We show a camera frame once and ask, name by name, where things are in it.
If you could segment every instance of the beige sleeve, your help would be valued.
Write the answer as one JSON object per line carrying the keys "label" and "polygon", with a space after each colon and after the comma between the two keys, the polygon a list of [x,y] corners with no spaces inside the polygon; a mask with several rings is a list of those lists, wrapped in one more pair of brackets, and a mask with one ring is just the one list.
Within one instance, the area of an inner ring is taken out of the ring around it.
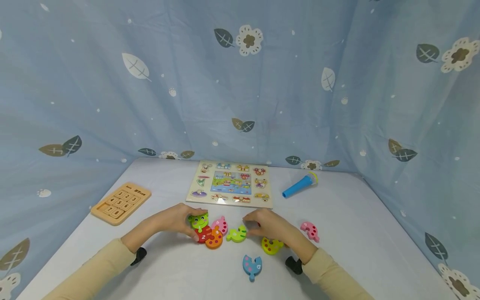
{"label": "beige sleeve", "polygon": [[120,239],[103,247],[94,257],[60,283],[42,300],[89,300],[136,258]]}
{"label": "beige sleeve", "polygon": [[312,283],[317,284],[331,300],[373,300],[322,248],[318,248],[302,269]]}

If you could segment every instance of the child's hand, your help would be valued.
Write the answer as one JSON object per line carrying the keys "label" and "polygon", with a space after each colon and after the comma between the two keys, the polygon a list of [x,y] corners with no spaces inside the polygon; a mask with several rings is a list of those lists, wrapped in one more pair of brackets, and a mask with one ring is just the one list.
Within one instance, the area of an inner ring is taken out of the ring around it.
{"label": "child's hand", "polygon": [[195,241],[198,241],[198,235],[195,233],[195,230],[187,225],[185,220],[190,215],[199,216],[206,212],[207,210],[205,209],[192,208],[183,203],[179,203],[171,208],[167,208],[166,210],[150,216],[145,221],[153,227],[155,232],[180,232],[188,235]]}
{"label": "child's hand", "polygon": [[249,236],[257,235],[286,242],[298,231],[284,218],[266,208],[252,211],[243,217],[243,220],[260,224],[260,228],[250,229],[247,232]]}

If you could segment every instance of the green frog puzzle piece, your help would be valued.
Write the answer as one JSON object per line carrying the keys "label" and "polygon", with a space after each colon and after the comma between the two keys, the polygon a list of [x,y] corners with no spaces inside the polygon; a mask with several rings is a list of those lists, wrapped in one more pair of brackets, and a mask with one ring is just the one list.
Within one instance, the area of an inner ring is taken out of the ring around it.
{"label": "green frog puzzle piece", "polygon": [[202,228],[208,225],[208,213],[204,213],[199,216],[189,216],[188,221],[191,226],[195,229],[198,229],[198,232],[202,232]]}
{"label": "green frog puzzle piece", "polygon": [[230,229],[230,233],[227,235],[227,241],[232,240],[236,243],[243,242],[247,238],[247,228],[244,225],[240,225],[239,229]]}

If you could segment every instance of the white tablecloth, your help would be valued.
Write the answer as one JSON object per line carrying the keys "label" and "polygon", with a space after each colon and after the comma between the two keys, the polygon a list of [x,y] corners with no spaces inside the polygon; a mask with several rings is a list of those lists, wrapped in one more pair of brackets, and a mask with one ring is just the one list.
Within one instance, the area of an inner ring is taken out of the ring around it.
{"label": "white tablecloth", "polygon": [[[121,237],[145,217],[183,202],[198,162],[139,158],[107,192],[132,181],[152,196],[123,224],[114,227],[88,215],[26,287],[18,300],[40,299],[113,238]],[[284,199],[282,191],[305,170],[270,168],[274,211],[292,224],[309,220],[320,243],[371,295],[386,300],[455,299],[378,197],[357,175],[319,172],[319,184]],[[192,205],[209,210],[210,220],[224,215],[231,228],[251,208]],[[157,299],[326,299],[305,275],[285,267],[290,249],[269,256],[259,240],[227,242],[216,250],[170,233],[153,236],[146,258],[112,280],[98,295],[109,300]],[[242,258],[261,256],[262,272],[251,283]]]}

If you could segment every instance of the pink puzzle piece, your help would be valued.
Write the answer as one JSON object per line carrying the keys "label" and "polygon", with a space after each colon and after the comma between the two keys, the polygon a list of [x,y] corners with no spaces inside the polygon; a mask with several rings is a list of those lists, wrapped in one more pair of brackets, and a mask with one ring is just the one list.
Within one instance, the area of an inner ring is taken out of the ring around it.
{"label": "pink puzzle piece", "polygon": [[225,221],[225,217],[221,216],[220,219],[212,223],[212,228],[215,228],[218,226],[218,230],[222,233],[223,236],[227,236],[228,232],[228,224]]}
{"label": "pink puzzle piece", "polygon": [[320,238],[318,237],[317,227],[310,222],[305,222],[300,226],[300,229],[307,232],[307,236],[309,239],[314,240],[315,242],[319,242]]}

